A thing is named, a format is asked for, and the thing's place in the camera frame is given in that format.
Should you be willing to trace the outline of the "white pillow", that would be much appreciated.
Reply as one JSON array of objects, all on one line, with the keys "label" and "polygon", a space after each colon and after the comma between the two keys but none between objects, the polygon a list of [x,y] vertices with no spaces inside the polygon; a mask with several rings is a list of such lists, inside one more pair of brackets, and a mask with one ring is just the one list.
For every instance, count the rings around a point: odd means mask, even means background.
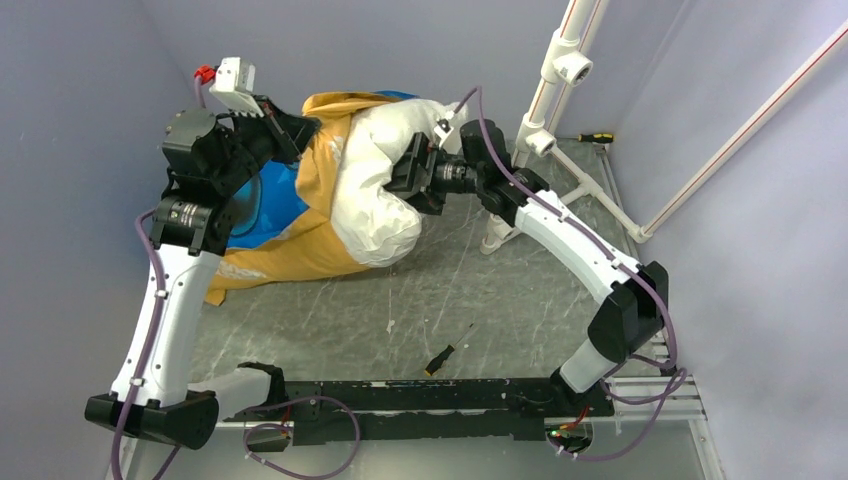
[{"label": "white pillow", "polygon": [[437,121],[454,110],[459,113],[451,124],[459,127],[469,113],[457,102],[409,99],[354,115],[338,165],[331,225],[356,263],[388,267],[415,248],[422,215],[385,185],[413,135],[431,139]]}]

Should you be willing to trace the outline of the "yellow blue pillowcase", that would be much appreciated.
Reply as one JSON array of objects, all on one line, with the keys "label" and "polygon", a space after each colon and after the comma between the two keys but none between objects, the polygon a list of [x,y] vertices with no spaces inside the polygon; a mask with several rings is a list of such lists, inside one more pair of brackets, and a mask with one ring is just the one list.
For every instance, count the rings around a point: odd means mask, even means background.
[{"label": "yellow blue pillowcase", "polygon": [[406,92],[327,92],[310,96],[301,112],[322,127],[292,172],[267,165],[255,219],[228,244],[205,301],[218,306],[232,291],[270,283],[328,279],[376,267],[356,263],[331,225],[341,153],[355,114],[417,99]]}]

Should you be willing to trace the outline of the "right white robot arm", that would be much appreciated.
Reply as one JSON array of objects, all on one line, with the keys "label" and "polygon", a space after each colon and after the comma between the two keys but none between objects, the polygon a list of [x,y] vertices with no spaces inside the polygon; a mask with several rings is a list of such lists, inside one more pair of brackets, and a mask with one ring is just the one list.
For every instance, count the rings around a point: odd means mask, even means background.
[{"label": "right white robot arm", "polygon": [[473,194],[490,213],[537,241],[589,290],[599,308],[587,337],[551,375],[551,401],[574,415],[590,389],[611,375],[668,324],[668,273],[615,249],[570,212],[533,170],[510,162],[502,131],[490,119],[459,130],[451,153],[413,135],[385,188],[418,212],[439,215],[450,194]]}]

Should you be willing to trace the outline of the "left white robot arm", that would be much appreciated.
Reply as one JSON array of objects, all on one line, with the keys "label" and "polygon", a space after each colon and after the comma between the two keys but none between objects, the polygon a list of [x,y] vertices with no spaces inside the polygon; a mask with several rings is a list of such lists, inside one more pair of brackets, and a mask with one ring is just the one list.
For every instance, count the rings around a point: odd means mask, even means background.
[{"label": "left white robot arm", "polygon": [[216,424],[251,409],[272,420],[287,406],[283,371],[245,363],[191,383],[196,329],[236,222],[236,193],[269,162],[291,165],[321,123],[259,96],[251,113],[193,108],[169,122],[168,183],[140,232],[150,271],[131,346],[110,389],[88,399],[87,421],[114,432],[197,450]]}]

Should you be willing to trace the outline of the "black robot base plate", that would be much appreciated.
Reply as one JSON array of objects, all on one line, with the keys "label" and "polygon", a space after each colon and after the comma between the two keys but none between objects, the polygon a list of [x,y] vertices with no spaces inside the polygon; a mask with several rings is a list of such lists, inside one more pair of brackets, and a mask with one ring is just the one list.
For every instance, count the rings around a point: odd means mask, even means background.
[{"label": "black robot base plate", "polygon": [[230,422],[284,421],[296,446],[355,439],[536,441],[556,423],[615,413],[600,387],[571,395],[547,377],[289,380],[285,392],[292,406],[242,409]]}]

